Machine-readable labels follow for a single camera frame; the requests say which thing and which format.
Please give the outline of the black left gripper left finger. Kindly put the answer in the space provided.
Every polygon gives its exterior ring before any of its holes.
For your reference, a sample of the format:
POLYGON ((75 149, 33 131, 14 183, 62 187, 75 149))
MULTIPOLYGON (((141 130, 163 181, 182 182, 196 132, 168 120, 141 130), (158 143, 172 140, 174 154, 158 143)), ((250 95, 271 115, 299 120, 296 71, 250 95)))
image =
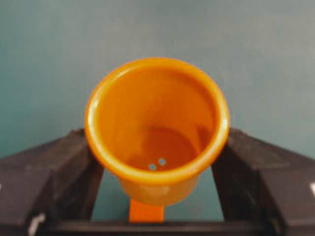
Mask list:
POLYGON ((83 129, 0 160, 0 233, 27 236, 45 222, 89 220, 103 169, 83 129))

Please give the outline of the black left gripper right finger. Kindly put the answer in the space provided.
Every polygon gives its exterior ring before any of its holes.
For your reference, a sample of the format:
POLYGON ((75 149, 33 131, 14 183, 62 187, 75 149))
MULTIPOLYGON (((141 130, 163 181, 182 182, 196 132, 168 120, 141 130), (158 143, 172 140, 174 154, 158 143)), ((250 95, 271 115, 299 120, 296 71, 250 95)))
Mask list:
POLYGON ((280 236, 315 233, 315 161, 231 128, 212 165, 225 220, 266 223, 280 236))

